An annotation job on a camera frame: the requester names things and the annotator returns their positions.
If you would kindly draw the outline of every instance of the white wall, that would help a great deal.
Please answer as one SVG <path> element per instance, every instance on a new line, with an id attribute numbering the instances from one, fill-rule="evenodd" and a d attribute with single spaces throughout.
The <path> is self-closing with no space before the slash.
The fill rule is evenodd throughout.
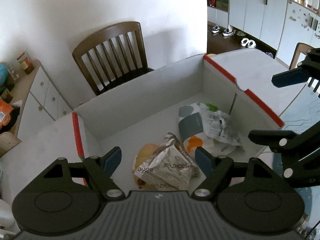
<path id="1" fill-rule="evenodd" d="M 206 0 L 1 0 L 0 13 L 0 61 L 26 48 L 72 107 L 94 93 L 71 53 L 107 25 L 139 21 L 154 69 L 206 52 Z"/>

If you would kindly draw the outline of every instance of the white cabinet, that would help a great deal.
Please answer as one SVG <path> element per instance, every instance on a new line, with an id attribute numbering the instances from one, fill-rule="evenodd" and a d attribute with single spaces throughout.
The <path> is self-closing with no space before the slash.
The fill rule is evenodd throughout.
<path id="1" fill-rule="evenodd" d="M 42 106 L 44 105 L 48 85 L 49 78 L 47 77 L 43 69 L 40 67 L 32 83 L 30 92 L 35 96 L 35 98 L 40 102 Z"/>
<path id="2" fill-rule="evenodd" d="M 217 9 L 214 7 L 208 6 L 208 21 L 216 23 L 217 20 Z"/>
<path id="3" fill-rule="evenodd" d="M 310 44 L 316 15 L 307 8 L 290 1 L 277 57 L 290 65 L 298 42 Z"/>
<path id="4" fill-rule="evenodd" d="M 63 98 L 61 96 L 59 96 L 59 106 L 58 106 L 58 117 L 57 117 L 57 119 L 65 116 L 66 114 L 69 114 L 71 112 L 72 112 L 71 108 L 63 100 Z"/>
<path id="5" fill-rule="evenodd" d="M 47 96 L 44 102 L 44 108 L 54 118 L 58 117 L 59 93 L 54 88 L 53 84 L 49 82 Z"/>
<path id="6" fill-rule="evenodd" d="M 259 39 L 263 22 L 263 14 L 266 0 L 247 0 L 244 32 Z"/>
<path id="7" fill-rule="evenodd" d="M 46 113 L 36 99 L 29 93 L 20 121 L 18 138 L 25 141 L 54 120 Z"/>
<path id="8" fill-rule="evenodd" d="M 247 0 L 229 0 L 229 25 L 244 29 L 245 8 Z"/>
<path id="9" fill-rule="evenodd" d="M 278 49 L 284 25 L 287 0 L 265 0 L 260 40 Z"/>
<path id="10" fill-rule="evenodd" d="M 217 9 L 216 24 L 224 28 L 228 28 L 228 13 Z"/>
<path id="11" fill-rule="evenodd" d="M 319 16 L 316 17 L 316 20 L 313 26 L 310 46 L 314 48 L 320 48 L 320 17 Z"/>

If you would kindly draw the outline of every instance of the shoe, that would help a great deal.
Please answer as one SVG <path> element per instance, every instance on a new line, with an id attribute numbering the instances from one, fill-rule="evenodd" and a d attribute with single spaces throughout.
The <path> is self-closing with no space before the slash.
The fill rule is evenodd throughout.
<path id="1" fill-rule="evenodd" d="M 229 31 L 228 29 L 223 31 L 223 36 L 232 36 L 233 34 L 235 33 L 233 31 Z"/>
<path id="2" fill-rule="evenodd" d="M 220 32 L 220 31 L 221 31 L 221 28 L 220 28 L 218 25 L 216 25 L 215 27 L 213 27 L 212 30 L 211 30 L 212 33 L 218 33 L 218 32 Z"/>
<path id="3" fill-rule="evenodd" d="M 241 31 L 241 30 L 238 30 L 238 31 L 236 32 L 236 35 L 237 35 L 237 36 L 246 36 L 246 34 L 245 34 L 243 31 Z"/>
<path id="4" fill-rule="evenodd" d="M 269 57 L 273 58 L 273 54 L 271 52 L 265 52 Z"/>
<path id="5" fill-rule="evenodd" d="M 255 48 L 257 44 L 255 43 L 254 40 L 249 40 L 247 47 L 248 48 Z"/>
<path id="6" fill-rule="evenodd" d="M 247 46 L 248 43 L 249 43 L 249 39 L 248 38 L 243 38 L 242 41 L 241 41 L 241 46 L 245 47 L 245 46 Z"/>

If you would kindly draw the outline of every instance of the red bottle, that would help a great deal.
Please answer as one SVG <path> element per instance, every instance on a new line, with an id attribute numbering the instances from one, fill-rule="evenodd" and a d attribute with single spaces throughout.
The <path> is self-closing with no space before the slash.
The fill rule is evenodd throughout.
<path id="1" fill-rule="evenodd" d="M 211 0 L 210 1 L 210 5 L 215 7 L 216 6 L 216 0 Z"/>

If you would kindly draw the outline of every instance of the dark floor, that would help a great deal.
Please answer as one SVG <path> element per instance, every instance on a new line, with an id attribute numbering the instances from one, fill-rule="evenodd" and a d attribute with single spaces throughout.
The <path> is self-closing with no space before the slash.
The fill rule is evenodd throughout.
<path id="1" fill-rule="evenodd" d="M 257 49 L 262 50 L 263 52 L 271 52 L 273 55 L 276 54 L 276 50 L 264 44 L 262 41 L 250 36 L 223 36 L 221 33 L 212 33 L 212 26 L 208 25 L 208 40 L 207 40 L 207 53 L 208 54 L 220 54 L 228 51 L 233 51 L 237 49 L 244 49 L 245 47 L 241 46 L 241 40 L 243 38 L 248 38 L 254 40 L 257 44 Z"/>

